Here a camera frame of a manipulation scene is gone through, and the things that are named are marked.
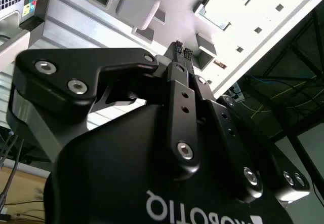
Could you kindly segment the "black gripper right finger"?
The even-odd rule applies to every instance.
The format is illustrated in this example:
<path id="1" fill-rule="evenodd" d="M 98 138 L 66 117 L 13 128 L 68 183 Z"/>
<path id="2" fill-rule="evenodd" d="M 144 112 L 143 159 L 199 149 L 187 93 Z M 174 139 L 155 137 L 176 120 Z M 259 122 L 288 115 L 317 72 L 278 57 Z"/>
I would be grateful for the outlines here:
<path id="1" fill-rule="evenodd" d="M 183 58 L 189 70 L 198 111 L 207 121 L 210 154 L 225 177 L 225 188 L 242 202 L 251 203 L 270 191 L 281 202 L 297 201 L 310 193 L 310 185 L 298 168 L 269 142 L 268 138 L 239 112 L 235 102 L 223 95 L 215 99 L 208 82 L 195 75 L 192 51 L 185 48 Z"/>

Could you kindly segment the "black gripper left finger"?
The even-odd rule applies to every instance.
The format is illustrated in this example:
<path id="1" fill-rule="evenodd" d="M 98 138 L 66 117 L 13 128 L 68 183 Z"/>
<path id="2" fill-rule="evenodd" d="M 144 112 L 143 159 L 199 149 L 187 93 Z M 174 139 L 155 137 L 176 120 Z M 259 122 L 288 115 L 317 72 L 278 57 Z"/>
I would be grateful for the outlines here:
<path id="1" fill-rule="evenodd" d="M 15 59 L 7 120 L 51 161 L 87 130 L 90 113 L 144 99 L 161 109 L 166 163 L 179 178 L 199 168 L 196 89 L 183 63 L 141 48 L 38 49 Z"/>

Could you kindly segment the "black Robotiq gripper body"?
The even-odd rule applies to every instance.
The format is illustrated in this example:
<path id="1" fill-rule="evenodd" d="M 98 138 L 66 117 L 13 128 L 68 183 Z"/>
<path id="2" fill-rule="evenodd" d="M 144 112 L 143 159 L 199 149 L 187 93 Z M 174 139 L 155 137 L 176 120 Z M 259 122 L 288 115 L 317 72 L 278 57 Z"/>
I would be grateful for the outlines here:
<path id="1" fill-rule="evenodd" d="M 166 111 L 138 108 L 68 143 L 44 189 L 46 223 L 291 223 L 265 179 L 258 198 L 227 163 L 212 121 L 194 122 L 198 170 L 166 142 Z"/>

